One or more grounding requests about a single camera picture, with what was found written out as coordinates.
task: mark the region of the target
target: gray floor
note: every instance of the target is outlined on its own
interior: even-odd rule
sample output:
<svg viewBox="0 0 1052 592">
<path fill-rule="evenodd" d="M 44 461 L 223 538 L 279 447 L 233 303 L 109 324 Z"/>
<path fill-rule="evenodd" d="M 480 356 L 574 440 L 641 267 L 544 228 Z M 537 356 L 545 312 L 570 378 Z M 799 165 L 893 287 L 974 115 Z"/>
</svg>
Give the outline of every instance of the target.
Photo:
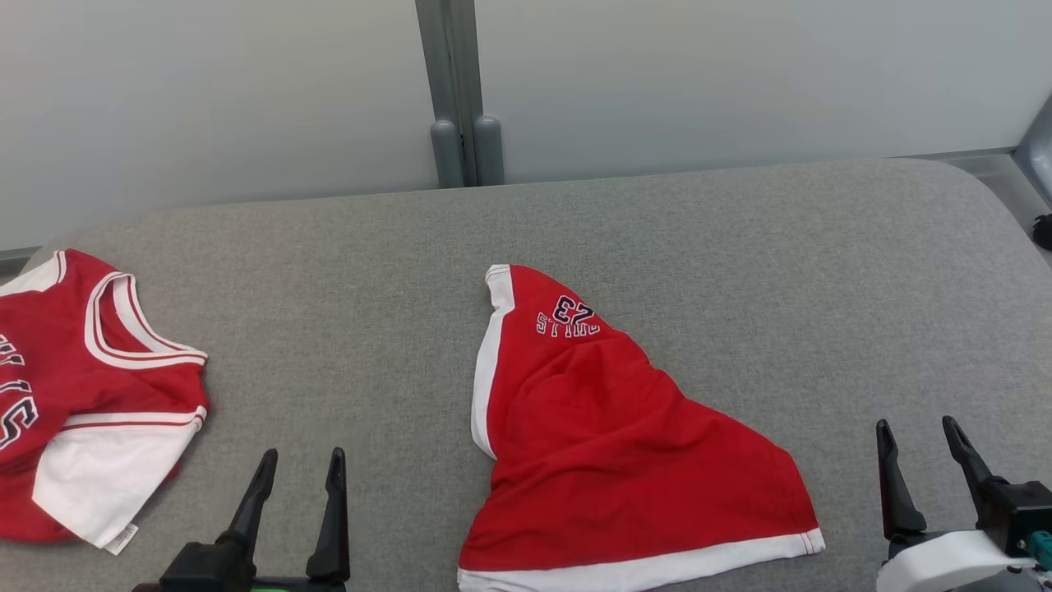
<svg viewBox="0 0 1052 592">
<path fill-rule="evenodd" d="M 1041 196 L 1034 189 L 1030 181 L 1027 180 L 1019 168 L 1012 161 L 1012 157 L 1007 154 L 994 154 L 983 156 L 957 156 L 947 155 L 948 158 L 932 158 L 952 164 L 958 168 L 967 170 L 983 181 L 991 190 L 1005 203 L 1005 206 L 1015 216 L 1019 225 L 1027 233 L 1034 224 L 1034 218 L 1041 213 L 1048 213 L 1050 207 Z M 1034 248 L 1045 257 L 1045 260 L 1052 267 L 1052 251 Z M 5 283 L 14 274 L 0 273 L 0 284 Z"/>
</svg>

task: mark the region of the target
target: gray plastic object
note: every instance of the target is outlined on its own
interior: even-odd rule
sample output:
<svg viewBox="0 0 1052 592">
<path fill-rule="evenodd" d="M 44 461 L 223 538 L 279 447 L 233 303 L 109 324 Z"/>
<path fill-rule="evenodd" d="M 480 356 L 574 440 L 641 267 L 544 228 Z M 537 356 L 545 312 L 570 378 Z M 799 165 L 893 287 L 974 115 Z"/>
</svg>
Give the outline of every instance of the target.
<svg viewBox="0 0 1052 592">
<path fill-rule="evenodd" d="M 1012 158 L 1045 201 L 1052 204 L 1052 97 L 1030 124 Z"/>
<path fill-rule="evenodd" d="M 501 122 L 484 115 L 474 120 L 474 154 L 480 185 L 504 184 L 504 144 Z"/>
<path fill-rule="evenodd" d="M 448 119 L 431 123 L 431 147 L 434 149 L 434 167 L 439 171 L 442 188 L 464 186 L 464 160 L 460 131 Z"/>
</svg>

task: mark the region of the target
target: gray fabric tabletop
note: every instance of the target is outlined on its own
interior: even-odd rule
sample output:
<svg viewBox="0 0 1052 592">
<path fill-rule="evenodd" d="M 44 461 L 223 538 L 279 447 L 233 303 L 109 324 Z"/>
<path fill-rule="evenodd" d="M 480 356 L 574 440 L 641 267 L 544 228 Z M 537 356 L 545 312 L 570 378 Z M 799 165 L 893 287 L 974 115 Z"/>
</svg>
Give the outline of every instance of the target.
<svg viewBox="0 0 1052 592">
<path fill-rule="evenodd" d="M 198 207 L 52 245 L 66 246 L 134 272 L 153 327 L 210 354 L 213 414 L 119 557 L 2 543 L 3 590 L 157 578 L 184 543 L 225 528 L 270 447 L 256 562 L 301 574 L 335 446 L 348 461 L 348 589 L 456 590 L 491 468 L 469 428 L 490 263 L 565 283 L 688 397 L 795 458 L 828 550 L 667 590 L 872 590 L 887 549 L 882 417 L 932 529 L 975 520 L 944 414 L 995 473 L 1052 484 L 1052 272 L 982 183 L 939 163 Z"/>
</svg>

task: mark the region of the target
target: basketball jersey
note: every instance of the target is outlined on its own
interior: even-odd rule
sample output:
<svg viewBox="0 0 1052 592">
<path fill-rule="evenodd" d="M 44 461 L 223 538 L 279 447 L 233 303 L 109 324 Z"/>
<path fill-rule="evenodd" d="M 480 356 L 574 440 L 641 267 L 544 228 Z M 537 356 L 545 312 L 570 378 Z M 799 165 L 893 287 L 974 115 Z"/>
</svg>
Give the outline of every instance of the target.
<svg viewBox="0 0 1052 592">
<path fill-rule="evenodd" d="M 201 429 L 206 359 L 84 252 L 0 285 L 0 537 L 114 540 Z"/>
<path fill-rule="evenodd" d="M 471 433 L 497 463 L 463 592 L 634 592 L 825 548 L 788 452 L 685 397 L 554 279 L 486 283 Z"/>
</svg>

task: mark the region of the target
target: teal connector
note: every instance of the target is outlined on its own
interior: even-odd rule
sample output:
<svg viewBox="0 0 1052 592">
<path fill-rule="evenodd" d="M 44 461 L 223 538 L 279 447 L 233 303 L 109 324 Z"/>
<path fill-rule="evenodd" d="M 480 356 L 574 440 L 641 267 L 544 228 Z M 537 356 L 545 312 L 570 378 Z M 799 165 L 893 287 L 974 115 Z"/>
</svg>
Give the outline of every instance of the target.
<svg viewBox="0 0 1052 592">
<path fill-rule="evenodd" d="M 1052 534 L 1039 530 L 1027 537 L 1027 552 L 1045 568 L 1052 568 Z"/>
</svg>

